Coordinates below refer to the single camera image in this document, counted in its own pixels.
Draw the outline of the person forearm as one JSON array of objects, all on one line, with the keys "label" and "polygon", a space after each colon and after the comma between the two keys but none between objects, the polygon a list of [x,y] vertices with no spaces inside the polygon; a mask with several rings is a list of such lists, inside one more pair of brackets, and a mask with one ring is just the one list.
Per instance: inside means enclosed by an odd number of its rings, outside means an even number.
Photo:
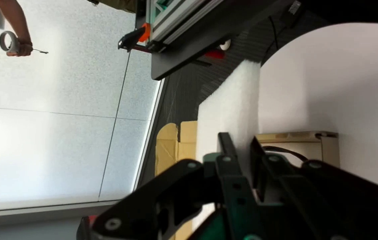
[{"label": "person forearm", "polygon": [[0,0],[0,13],[11,24],[21,40],[25,43],[31,43],[27,19],[18,0]]}]

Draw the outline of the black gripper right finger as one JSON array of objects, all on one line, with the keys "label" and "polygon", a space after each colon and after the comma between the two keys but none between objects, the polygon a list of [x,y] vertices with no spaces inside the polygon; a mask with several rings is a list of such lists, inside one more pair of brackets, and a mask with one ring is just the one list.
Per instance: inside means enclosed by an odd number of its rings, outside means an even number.
[{"label": "black gripper right finger", "polygon": [[266,181],[265,163],[268,160],[268,151],[265,151],[264,145],[257,139],[254,139],[250,143],[250,171],[254,187],[260,187]]}]

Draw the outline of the person hand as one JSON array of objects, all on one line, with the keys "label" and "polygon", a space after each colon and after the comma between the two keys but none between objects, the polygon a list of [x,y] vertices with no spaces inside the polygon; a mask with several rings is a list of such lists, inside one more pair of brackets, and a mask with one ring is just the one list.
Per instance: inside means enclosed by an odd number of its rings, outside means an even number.
[{"label": "person hand", "polygon": [[31,43],[19,43],[14,45],[13,48],[7,49],[6,53],[9,56],[30,56],[34,51],[34,47]]}]

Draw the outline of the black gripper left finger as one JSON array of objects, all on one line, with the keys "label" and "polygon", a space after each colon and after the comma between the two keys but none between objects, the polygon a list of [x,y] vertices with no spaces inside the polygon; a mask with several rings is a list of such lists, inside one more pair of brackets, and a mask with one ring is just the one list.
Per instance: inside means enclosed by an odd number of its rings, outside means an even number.
[{"label": "black gripper left finger", "polygon": [[204,176],[209,185],[240,185],[245,176],[241,169],[237,148],[229,132],[218,133],[217,152],[204,156]]}]

